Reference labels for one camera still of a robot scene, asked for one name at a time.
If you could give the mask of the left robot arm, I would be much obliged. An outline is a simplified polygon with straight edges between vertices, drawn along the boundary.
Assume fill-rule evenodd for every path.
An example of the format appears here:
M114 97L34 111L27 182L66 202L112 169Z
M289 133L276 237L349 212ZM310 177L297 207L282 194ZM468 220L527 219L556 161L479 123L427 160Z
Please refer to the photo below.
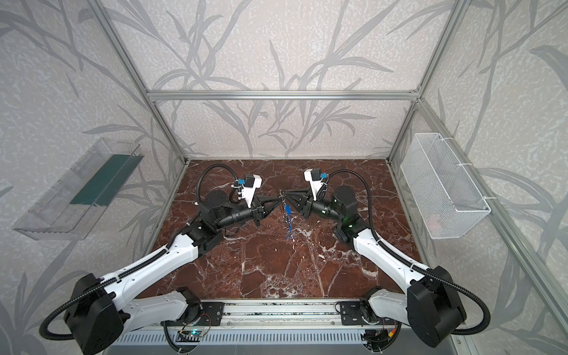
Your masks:
M215 190L199 204L199 213L168 244L121 270L96 278L92 274L75 285L78 303L64 320L83 354L97 354L129 331L153 323L194 323L203 316L200 299L186 287L168 294L139 299L151 285L174 270L213 250L223 231L250 220L259 225L280 204L278 197L254 197L250 204L234 204Z

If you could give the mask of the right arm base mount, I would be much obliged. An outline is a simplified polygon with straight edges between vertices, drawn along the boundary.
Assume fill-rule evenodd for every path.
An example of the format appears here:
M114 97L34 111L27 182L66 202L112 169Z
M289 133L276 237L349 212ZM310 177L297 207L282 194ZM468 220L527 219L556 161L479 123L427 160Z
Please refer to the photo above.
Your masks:
M358 301L340 301L335 303L335 309L340 315L342 325L355 326L395 326L396 321L387 317L371 316L369 309Z

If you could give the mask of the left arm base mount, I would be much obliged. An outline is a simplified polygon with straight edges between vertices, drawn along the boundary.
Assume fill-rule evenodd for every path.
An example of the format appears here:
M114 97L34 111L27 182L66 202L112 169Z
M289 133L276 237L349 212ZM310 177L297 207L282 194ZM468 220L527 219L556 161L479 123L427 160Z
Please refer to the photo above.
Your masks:
M220 326L224 306L223 302L192 303L188 305L178 321L186 325Z

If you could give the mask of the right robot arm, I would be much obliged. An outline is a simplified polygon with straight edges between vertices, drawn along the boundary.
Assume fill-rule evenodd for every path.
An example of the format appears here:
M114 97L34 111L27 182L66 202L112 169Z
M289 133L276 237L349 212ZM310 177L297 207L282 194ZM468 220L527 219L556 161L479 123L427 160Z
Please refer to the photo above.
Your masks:
M376 325L388 318L408 325L427 346L435 348L467 318L456 290L444 284L449 273L438 266L433 276L419 273L422 267L381 237L374 237L370 223L358 212L352 188L341 186L330 200L314 198L312 191L285 192L285 199L304 218L316 214L336 222L335 237L366 257L389 276L401 293L373 288L359 300L362 321Z

